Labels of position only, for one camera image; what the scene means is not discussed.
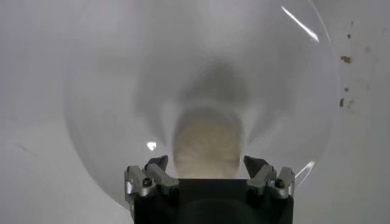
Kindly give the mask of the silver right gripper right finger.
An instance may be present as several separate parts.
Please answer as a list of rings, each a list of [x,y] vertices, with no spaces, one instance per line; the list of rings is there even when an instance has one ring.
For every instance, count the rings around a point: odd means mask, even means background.
[[[279,173],[275,168],[261,158],[244,156],[244,165],[250,176],[247,186],[257,195],[270,194],[276,199],[294,197],[295,173],[290,167],[282,167]]]

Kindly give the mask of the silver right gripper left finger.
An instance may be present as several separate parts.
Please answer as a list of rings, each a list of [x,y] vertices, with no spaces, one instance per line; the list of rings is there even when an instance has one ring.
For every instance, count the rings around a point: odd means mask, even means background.
[[[163,195],[172,195],[179,189],[179,180],[165,171],[168,156],[151,158],[141,169],[129,166],[124,171],[125,200],[130,203],[135,197],[152,197],[159,189]]]

